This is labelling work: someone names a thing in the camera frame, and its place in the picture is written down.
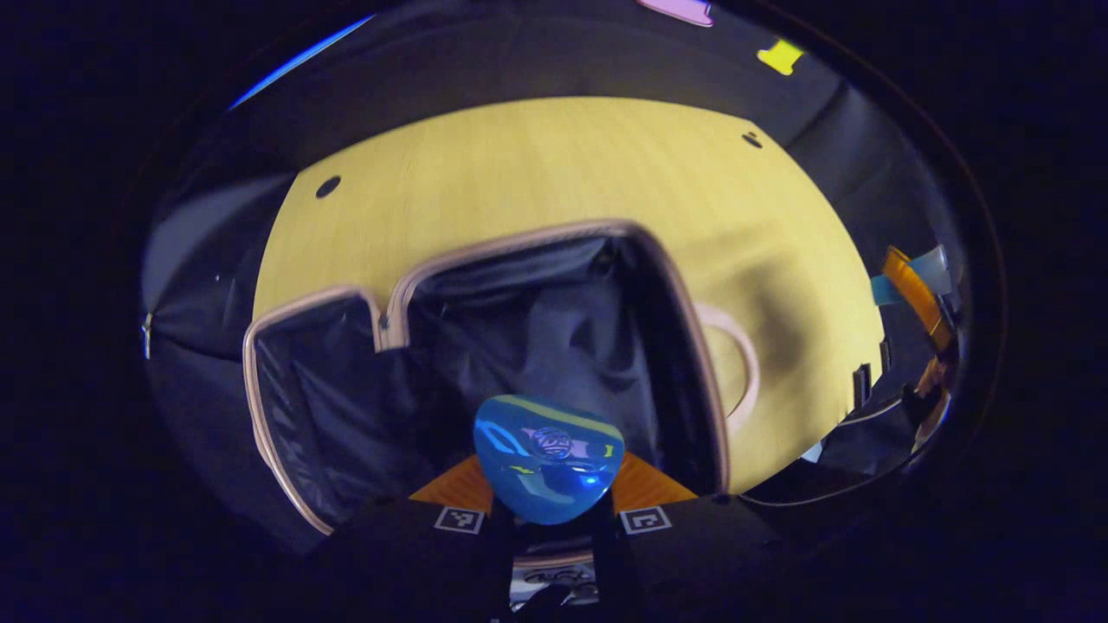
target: wooden table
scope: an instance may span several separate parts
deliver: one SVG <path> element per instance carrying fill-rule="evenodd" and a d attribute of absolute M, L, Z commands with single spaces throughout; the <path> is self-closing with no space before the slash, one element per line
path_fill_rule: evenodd
<path fill-rule="evenodd" d="M 341 183 L 317 198 L 335 175 Z M 758 405 L 745 423 L 728 426 L 735 492 L 843 418 L 859 365 L 880 372 L 884 333 L 869 276 L 803 171 L 749 121 L 642 100 L 464 110 L 309 166 L 274 224 L 254 315 L 335 284 L 361 285 L 383 303 L 401 275 L 435 254 L 608 216 L 652 229 L 693 297 L 731 314 L 755 340 Z M 724 336 L 709 330 L 708 340 L 725 402 L 733 404 L 741 359 Z"/>

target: yellow sticky note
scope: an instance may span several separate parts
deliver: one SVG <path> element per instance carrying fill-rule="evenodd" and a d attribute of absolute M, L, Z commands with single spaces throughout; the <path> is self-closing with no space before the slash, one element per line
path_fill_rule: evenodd
<path fill-rule="evenodd" d="M 769 50 L 758 50 L 758 60 L 776 69 L 781 75 L 792 75 L 792 65 L 802 55 L 803 50 L 784 39 L 778 39 Z"/>

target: logo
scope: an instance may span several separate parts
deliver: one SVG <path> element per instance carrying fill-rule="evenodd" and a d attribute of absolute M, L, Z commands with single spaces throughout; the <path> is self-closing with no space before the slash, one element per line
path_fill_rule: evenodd
<path fill-rule="evenodd" d="M 562 460 L 573 450 L 570 433 L 557 428 L 540 428 L 531 433 L 531 443 L 544 459 Z"/>
<path fill-rule="evenodd" d="M 439 530 L 476 534 L 481 531 L 482 521 L 484 521 L 484 513 L 481 511 L 445 507 L 439 514 L 439 520 L 434 522 L 434 527 Z"/>
<path fill-rule="evenodd" d="M 619 513 L 619 518 L 623 519 L 624 530 L 627 531 L 627 534 L 654 532 L 674 527 L 673 523 L 669 523 L 669 518 L 663 512 L 661 507 L 624 511 Z"/>

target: open suitcase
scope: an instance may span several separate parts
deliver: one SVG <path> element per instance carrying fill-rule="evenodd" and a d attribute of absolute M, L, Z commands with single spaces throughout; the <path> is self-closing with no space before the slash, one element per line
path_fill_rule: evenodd
<path fill-rule="evenodd" d="M 746 359 L 728 413 L 701 323 Z M 758 388 L 749 338 L 694 305 L 658 241 L 629 221 L 449 253 L 410 270 L 383 306 L 347 286 L 296 300 L 252 324 L 243 368 L 258 451 L 326 534 L 471 456 L 474 413 L 502 394 L 604 412 L 629 452 L 694 493 L 726 491 L 726 421 L 749 412 Z M 530 566 L 584 560 L 567 548 L 520 554 Z"/>

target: suitcase handle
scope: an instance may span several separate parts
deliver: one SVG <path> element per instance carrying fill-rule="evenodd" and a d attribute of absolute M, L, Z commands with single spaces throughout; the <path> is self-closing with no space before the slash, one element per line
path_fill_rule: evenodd
<path fill-rule="evenodd" d="M 715 327 L 726 333 L 735 341 L 736 346 L 739 347 L 739 354 L 742 356 L 742 362 L 747 368 L 747 387 L 742 392 L 742 398 L 725 416 L 725 419 L 733 421 L 733 423 L 742 422 L 753 411 L 755 402 L 758 401 L 758 388 L 761 385 L 761 374 L 758 370 L 758 353 L 755 350 L 755 343 L 727 312 L 699 302 L 694 303 L 693 307 L 696 309 L 696 315 L 700 319 L 701 325 Z"/>

